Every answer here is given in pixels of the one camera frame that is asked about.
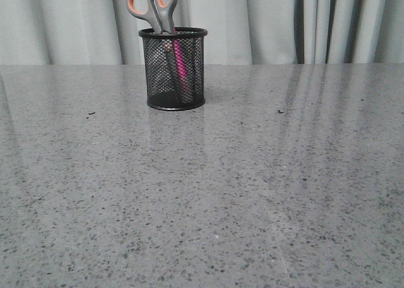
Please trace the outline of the grey orange scissors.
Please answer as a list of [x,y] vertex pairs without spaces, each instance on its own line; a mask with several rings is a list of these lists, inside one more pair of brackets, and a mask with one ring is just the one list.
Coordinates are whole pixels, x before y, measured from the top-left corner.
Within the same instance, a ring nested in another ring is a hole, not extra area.
[[179,77],[174,54],[175,34],[173,12],[177,0],[126,0],[130,14],[151,26],[150,36],[143,39],[144,57],[148,82],[157,91],[172,90],[178,86]]

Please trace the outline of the pink highlighter pen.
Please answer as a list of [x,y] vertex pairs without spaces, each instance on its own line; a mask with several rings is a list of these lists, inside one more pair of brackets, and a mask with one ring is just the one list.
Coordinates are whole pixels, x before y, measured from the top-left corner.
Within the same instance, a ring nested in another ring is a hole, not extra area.
[[183,104],[190,103],[192,99],[189,81],[187,77],[187,68],[184,62],[181,43],[179,39],[174,39],[174,54],[177,66],[177,74],[180,82],[180,96]]

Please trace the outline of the black mesh pen cup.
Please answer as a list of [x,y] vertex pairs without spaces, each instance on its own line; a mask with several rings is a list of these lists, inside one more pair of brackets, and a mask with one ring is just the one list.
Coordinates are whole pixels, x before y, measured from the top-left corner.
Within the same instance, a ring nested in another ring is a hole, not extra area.
[[202,106],[204,93],[203,28],[178,27],[174,34],[139,31],[143,40],[148,106],[185,111]]

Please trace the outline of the grey curtain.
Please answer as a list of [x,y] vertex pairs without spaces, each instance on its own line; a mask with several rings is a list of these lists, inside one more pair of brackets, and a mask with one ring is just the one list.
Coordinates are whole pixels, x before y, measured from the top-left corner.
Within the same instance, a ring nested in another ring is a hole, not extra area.
[[[402,63],[403,0],[179,0],[208,64]],[[126,0],[1,0],[1,64],[139,64]]]

